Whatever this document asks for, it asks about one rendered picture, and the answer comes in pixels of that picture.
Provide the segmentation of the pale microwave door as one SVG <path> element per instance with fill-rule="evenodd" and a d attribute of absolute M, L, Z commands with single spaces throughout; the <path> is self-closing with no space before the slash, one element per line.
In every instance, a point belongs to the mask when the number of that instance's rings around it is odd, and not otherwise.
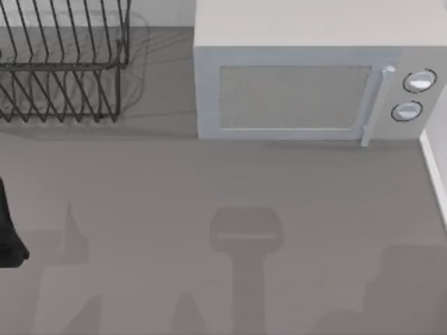
<path fill-rule="evenodd" d="M 359 140 L 391 47 L 196 47 L 202 140 Z"/>

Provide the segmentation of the pale microwave oven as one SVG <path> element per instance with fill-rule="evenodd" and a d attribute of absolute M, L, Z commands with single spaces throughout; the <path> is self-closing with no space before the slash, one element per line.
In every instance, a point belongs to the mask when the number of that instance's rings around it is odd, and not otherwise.
<path fill-rule="evenodd" d="M 370 142 L 417 140 L 447 87 L 447 0 L 196 0 L 196 47 L 391 47 L 396 72 Z M 436 83 L 411 94 L 402 82 L 431 69 Z M 390 115 L 420 102 L 410 122 Z"/>

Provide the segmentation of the small microwave knob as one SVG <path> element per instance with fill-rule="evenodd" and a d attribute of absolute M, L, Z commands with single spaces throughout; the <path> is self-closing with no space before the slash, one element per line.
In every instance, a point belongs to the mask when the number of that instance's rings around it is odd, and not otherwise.
<path fill-rule="evenodd" d="M 396 122 L 410 122 L 423 113 L 423 105 L 415 100 L 396 105 L 390 112 Z"/>

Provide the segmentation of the large microwave knob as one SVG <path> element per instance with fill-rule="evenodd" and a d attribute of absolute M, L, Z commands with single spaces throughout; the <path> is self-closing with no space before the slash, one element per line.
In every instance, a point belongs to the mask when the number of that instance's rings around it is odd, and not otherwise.
<path fill-rule="evenodd" d="M 403 80 L 402 86 L 411 94 L 419 94 L 430 89 L 437 81 L 437 74 L 431 69 L 424 69 L 409 73 Z"/>

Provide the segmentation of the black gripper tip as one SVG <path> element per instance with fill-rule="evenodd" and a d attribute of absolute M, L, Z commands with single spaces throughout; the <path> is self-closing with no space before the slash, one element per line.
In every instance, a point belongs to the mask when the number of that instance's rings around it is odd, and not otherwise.
<path fill-rule="evenodd" d="M 13 224 L 6 189 L 0 177 L 0 269 L 18 268 L 29 259 L 29 256 L 29 249 Z"/>

